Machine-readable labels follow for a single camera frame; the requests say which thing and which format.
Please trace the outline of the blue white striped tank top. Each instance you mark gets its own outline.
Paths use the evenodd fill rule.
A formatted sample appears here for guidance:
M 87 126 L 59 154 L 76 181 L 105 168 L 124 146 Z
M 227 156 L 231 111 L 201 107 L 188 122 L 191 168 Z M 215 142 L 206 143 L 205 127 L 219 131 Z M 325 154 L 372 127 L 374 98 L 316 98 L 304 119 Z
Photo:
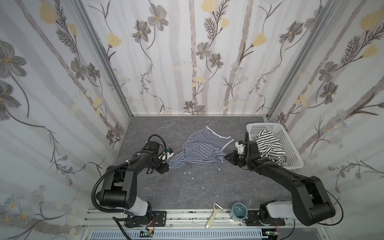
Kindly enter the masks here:
M 206 126 L 187 138 L 180 152 L 169 160 L 169 169 L 180 168 L 185 163 L 222 163 L 226 156 L 224 149 L 233 141 L 232 137 L 223 137 Z

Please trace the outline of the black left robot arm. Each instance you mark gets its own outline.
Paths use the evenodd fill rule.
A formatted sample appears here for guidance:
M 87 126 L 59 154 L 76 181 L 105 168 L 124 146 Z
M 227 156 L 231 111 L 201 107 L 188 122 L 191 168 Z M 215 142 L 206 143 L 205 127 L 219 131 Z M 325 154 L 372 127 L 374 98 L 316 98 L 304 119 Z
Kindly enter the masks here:
M 148 141 L 144 148 L 123 164 L 110 166 L 93 187 L 91 200 L 94 207 L 104 213 L 120 213 L 113 217 L 118 224 L 127 228 L 154 226 L 155 214 L 149 202 L 138 197 L 138 175 L 144 169 L 147 174 L 157 171 L 164 174 L 169 170 L 168 161 L 173 156 L 171 148 L 164 148 L 155 141 Z

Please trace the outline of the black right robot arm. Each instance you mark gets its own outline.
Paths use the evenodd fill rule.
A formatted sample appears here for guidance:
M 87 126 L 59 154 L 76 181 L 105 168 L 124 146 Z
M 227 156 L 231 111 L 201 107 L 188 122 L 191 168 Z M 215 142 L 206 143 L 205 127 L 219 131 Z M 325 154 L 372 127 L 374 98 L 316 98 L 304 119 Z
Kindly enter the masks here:
M 336 215 L 329 193 L 319 178 L 295 174 L 272 159 L 262 158 L 256 142 L 239 143 L 239 149 L 225 156 L 227 161 L 267 177 L 291 193 L 291 201 L 261 204 L 261 222 L 281 218 L 298 220 L 305 226 L 311 226 Z

